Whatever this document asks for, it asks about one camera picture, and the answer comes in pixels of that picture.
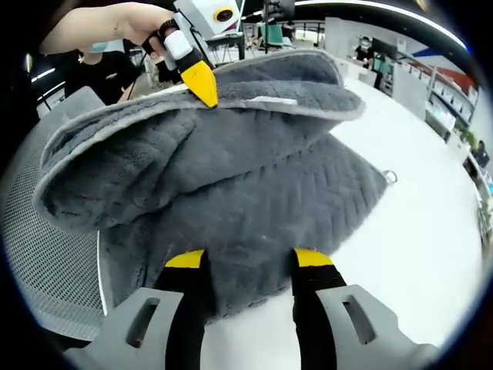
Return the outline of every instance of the desk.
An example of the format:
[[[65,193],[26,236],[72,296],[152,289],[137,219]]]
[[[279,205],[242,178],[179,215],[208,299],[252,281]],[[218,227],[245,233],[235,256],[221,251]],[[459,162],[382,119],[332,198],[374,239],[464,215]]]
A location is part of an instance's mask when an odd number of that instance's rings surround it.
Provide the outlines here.
[[[215,35],[208,39],[207,45],[211,48],[225,44],[236,44],[243,39],[243,32],[231,32],[226,34]]]
[[[369,86],[374,86],[375,80],[377,79],[377,73],[370,71],[368,68],[364,68],[363,62],[352,58],[334,58],[334,60],[339,68],[340,74],[344,78],[359,79]]]
[[[478,187],[479,194],[482,198],[483,201],[489,202],[490,199],[492,198],[491,193],[490,193],[490,186],[489,182],[486,179],[486,176],[483,174],[483,169],[479,166],[478,162],[474,158],[471,152],[468,152],[468,158],[467,161],[476,169],[478,172],[478,182],[476,183],[476,186]]]
[[[367,110],[334,135],[377,168],[395,171],[398,182],[334,263],[348,284],[392,309],[411,340],[441,345],[481,278],[474,184],[426,123],[362,82],[347,79],[346,86]]]

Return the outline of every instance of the human hand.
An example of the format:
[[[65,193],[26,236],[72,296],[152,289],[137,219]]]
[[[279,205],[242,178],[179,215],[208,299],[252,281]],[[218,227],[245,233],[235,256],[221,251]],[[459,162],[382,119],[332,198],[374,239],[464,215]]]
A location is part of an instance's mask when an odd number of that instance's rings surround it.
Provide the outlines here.
[[[136,45],[142,45],[151,33],[173,18],[173,12],[155,5],[126,2],[114,6],[118,7],[115,37],[128,39]],[[150,54],[151,58],[165,55],[166,51],[156,37],[151,38],[149,44],[156,51]]]

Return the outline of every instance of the shelf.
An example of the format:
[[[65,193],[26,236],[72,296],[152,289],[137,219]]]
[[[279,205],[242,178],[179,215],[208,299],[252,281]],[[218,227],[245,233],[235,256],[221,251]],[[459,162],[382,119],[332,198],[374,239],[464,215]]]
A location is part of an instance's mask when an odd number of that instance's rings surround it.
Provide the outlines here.
[[[452,103],[449,103],[447,100],[445,100],[445,98],[444,98],[442,95],[440,95],[440,94],[436,93],[434,90],[431,90],[431,93],[432,93],[432,94],[434,94],[435,96],[437,96],[437,97],[440,99],[440,101],[441,101],[441,102],[442,102],[442,103],[443,103],[443,104],[444,104],[447,108],[449,108],[449,109],[450,109],[451,113],[452,113],[455,117],[459,118],[459,119],[460,119],[460,121],[462,121],[462,123],[463,123],[463,124],[465,124],[465,126],[466,126],[466,127],[469,127],[469,125],[470,125],[469,121],[468,121],[468,120],[466,120],[466,119],[462,116],[462,114],[461,114],[460,112],[458,112],[458,111],[454,108],[454,106],[452,105]]]
[[[446,76],[439,73],[439,71],[437,71],[437,76],[440,77],[441,82],[444,82],[447,86],[450,86],[459,96],[461,96],[462,99],[466,100],[473,108],[475,107],[475,104],[469,100],[469,96],[465,95],[462,89],[458,89],[456,85],[450,82]]]
[[[413,62],[419,64],[421,67],[425,67],[426,69],[432,71],[433,68],[431,68],[430,66],[427,66],[426,64],[424,64],[423,62],[420,62],[419,60],[417,60],[415,57],[413,57],[412,55],[408,55],[406,54],[405,52],[397,52],[398,54],[401,54],[403,57],[405,57],[406,59],[410,59],[412,60]]]

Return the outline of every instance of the monitor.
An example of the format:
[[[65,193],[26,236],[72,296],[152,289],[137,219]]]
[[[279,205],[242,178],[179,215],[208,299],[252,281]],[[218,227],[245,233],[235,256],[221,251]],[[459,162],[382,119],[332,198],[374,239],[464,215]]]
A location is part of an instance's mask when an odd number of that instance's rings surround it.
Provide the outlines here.
[[[374,52],[378,54],[385,54],[386,56],[388,56],[390,59],[393,60],[397,59],[397,46],[373,38],[373,41],[371,43],[371,48],[373,49]]]

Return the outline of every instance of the ceiling light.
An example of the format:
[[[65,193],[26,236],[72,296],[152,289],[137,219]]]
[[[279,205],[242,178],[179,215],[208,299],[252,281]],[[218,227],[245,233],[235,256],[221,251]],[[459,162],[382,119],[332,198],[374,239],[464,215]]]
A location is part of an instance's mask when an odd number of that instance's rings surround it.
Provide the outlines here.
[[[416,4],[421,8],[422,11],[426,12],[428,10],[428,2],[427,0],[414,0]]]
[[[65,85],[65,81],[64,82],[61,82],[59,83],[57,86],[51,88],[50,90],[48,90],[47,92],[45,92],[43,95],[41,95],[39,98],[38,98],[38,101],[43,99],[44,97],[48,96],[49,94],[53,93],[55,90],[59,89],[60,87],[62,87],[63,85]]]
[[[27,73],[31,73],[31,68],[32,68],[32,57],[27,54],[25,56],[25,70],[27,71]]]
[[[54,68],[51,68],[51,69],[49,69],[47,71],[44,71],[43,73],[39,73],[36,77],[33,77],[31,79],[31,83],[34,83],[34,82],[38,81],[39,79],[42,79],[43,77],[49,75],[50,73],[52,73],[54,71],[55,71],[55,69]]]
[[[420,22],[423,22],[426,25],[429,25],[430,27],[436,29],[437,31],[443,33],[444,35],[448,36],[450,39],[455,41],[457,44],[459,44],[462,48],[467,50],[466,45],[460,40],[456,35],[454,35],[452,32],[448,31],[447,29],[443,28],[441,25],[431,21],[430,19],[427,19],[421,15],[415,14],[413,12],[409,12],[408,10],[404,10],[402,8],[398,8],[397,6],[392,6],[392,5],[387,5],[387,4],[381,4],[380,2],[368,2],[365,0],[308,0],[308,1],[303,1],[303,2],[295,2],[295,6],[305,6],[305,5],[329,5],[329,4],[347,4],[347,5],[361,5],[361,6],[370,6],[372,8],[380,8],[384,10],[389,10],[391,12],[396,12],[400,13],[402,15],[406,15],[408,17],[411,17],[413,19],[416,19]]]

